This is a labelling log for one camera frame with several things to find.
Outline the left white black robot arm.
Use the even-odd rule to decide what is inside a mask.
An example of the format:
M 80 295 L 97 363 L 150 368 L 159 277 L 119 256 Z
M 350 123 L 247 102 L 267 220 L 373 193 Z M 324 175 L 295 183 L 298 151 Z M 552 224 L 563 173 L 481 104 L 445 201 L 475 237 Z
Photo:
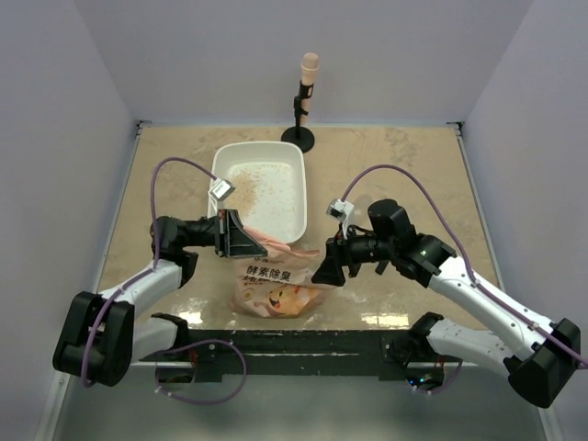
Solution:
M 267 250 L 247 232 L 234 209 L 211 218 L 162 216 L 151 227 L 153 260 L 139 273 L 99 293 L 82 291 L 72 300 L 52 365 L 86 387 L 118 384 L 130 364 L 162 353 L 184 358 L 190 349 L 187 322 L 168 313 L 136 320 L 158 300 L 181 289 L 195 274 L 197 248 L 221 258 L 265 257 Z

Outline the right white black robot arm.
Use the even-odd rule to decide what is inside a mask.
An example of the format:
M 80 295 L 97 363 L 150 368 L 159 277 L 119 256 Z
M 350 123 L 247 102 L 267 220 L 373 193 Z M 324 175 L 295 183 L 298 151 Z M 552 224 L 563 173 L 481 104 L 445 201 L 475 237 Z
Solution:
M 476 331 L 428 312 L 396 348 L 399 362 L 413 355 L 458 358 L 507 379 L 524 400 L 547 409 L 583 362 L 581 331 L 568 319 L 554 322 L 512 299 L 476 273 L 468 260 L 434 235 L 416 231 L 406 210 L 393 199 L 368 208 L 371 227 L 352 224 L 354 206 L 335 199 L 327 209 L 339 228 L 325 243 L 315 284 L 342 287 L 361 266 L 388 266 L 403 277 L 453 301 L 484 325 Z

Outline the pink cat litter bag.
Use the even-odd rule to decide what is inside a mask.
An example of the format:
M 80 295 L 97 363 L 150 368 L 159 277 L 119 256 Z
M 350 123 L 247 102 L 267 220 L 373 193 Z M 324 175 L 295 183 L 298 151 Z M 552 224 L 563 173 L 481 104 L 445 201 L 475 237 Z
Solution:
M 317 269 L 317 250 L 290 247 L 247 227 L 267 256 L 235 259 L 234 292 L 229 300 L 237 313 L 260 318 L 296 318 L 322 303 L 334 288 L 311 281 Z

